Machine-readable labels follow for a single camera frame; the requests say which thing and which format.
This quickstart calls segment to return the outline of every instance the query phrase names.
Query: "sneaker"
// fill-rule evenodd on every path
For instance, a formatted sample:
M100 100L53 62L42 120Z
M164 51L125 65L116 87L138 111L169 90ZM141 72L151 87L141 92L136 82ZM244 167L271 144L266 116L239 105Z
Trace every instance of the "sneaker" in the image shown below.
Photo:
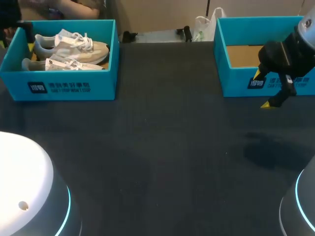
M39 60L46 60L56 54L82 63L98 64L108 56L109 46L92 41L87 34L83 37L79 33L70 33L63 29L54 37L35 35L34 51Z
M44 61L32 61L28 58L22 61L23 71L52 71L52 70L104 70L99 65L88 63L80 63L72 58L61 58L57 55L52 55Z

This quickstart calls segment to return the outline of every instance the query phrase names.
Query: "shoelace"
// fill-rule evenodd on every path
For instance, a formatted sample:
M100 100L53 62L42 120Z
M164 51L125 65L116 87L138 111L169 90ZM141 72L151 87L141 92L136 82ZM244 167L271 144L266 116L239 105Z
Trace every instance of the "shoelace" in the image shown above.
M88 38L87 33L84 34L84 37L79 33L73 33L72 37L76 37L74 39L74 42L79 42L79 44L72 45L71 48L80 47L83 50L91 50L93 48L93 40L91 38Z
M73 58L65 58L69 61L65 61L66 69L63 70L82 70L82 63L78 62L77 60Z

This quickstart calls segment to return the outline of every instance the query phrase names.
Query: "cardboard bottom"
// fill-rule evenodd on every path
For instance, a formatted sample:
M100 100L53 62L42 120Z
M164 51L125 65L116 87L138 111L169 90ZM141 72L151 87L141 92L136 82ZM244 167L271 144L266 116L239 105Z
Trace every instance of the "cardboard bottom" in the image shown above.
M227 46L227 53L232 67L259 66L258 52L263 46Z
M107 57L104 61L101 61L98 65L107 70L108 69L108 59L109 59L109 57ZM37 61L37 57L36 57L35 53L33 53L31 60Z

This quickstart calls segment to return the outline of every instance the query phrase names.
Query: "blue box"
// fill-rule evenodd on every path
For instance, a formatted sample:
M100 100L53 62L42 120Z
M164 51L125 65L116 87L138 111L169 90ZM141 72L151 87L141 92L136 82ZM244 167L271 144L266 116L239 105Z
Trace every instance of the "blue box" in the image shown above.
M218 19L214 54L224 97L273 96L280 90L281 83L276 73L269 73L263 84L251 84L258 68L232 67L226 47L264 45L269 40L283 41L301 19L301 16ZM314 95L315 70L304 78L297 78L295 87L298 95Z
M65 29L110 45L107 70L21 71L24 58L31 58L25 31L18 28L1 68L7 89L15 101L114 100L119 65L119 40L114 20L33 21L34 34L54 36ZM39 86L34 91L32 86Z

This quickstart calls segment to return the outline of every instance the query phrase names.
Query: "white plastic bag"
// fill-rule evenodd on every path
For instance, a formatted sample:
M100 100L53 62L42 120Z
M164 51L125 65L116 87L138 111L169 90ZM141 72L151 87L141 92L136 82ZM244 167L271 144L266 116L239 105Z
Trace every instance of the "white plastic bag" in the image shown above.
M195 28L193 30L193 42L213 41L215 37L217 18L226 17L224 10L217 7L211 16L211 19L198 16L195 19Z

